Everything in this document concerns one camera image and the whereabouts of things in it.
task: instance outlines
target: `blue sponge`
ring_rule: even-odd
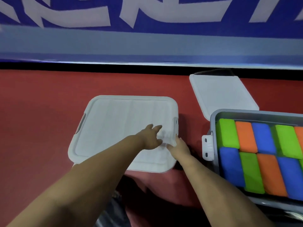
[[[252,130],[258,148],[258,152],[262,154],[277,154],[274,139],[271,135],[270,127],[265,123],[252,123]]]
[[[219,152],[224,178],[235,186],[245,187],[244,173],[238,149],[221,147]]]
[[[303,201],[303,171],[298,159],[277,157],[288,197]]]

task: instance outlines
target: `red table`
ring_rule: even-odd
[[[260,110],[303,114],[303,82],[242,79]],[[197,152],[209,130],[188,76],[0,70],[0,227],[72,166],[67,149],[84,109],[97,95],[169,96],[179,134]],[[184,172],[127,172],[144,189],[184,206],[199,201]]]

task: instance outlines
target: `box latch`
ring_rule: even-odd
[[[206,161],[214,160],[214,139],[212,132],[210,135],[202,136],[202,157]]]

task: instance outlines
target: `human arm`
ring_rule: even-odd
[[[7,227],[93,226],[137,154],[161,145],[157,139],[161,127],[150,124],[75,165]]]
[[[167,148],[183,167],[212,227],[274,226],[239,189],[191,156],[186,143],[177,136],[176,143],[176,147]]]

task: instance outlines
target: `orange block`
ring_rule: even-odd
[[[296,132],[297,138],[299,140],[302,152],[303,152],[303,127],[295,126],[294,131]]]
[[[236,121],[236,128],[241,152],[257,153],[258,148],[255,141],[254,131],[250,122]]]
[[[268,194],[287,197],[276,156],[257,154],[264,189]]]

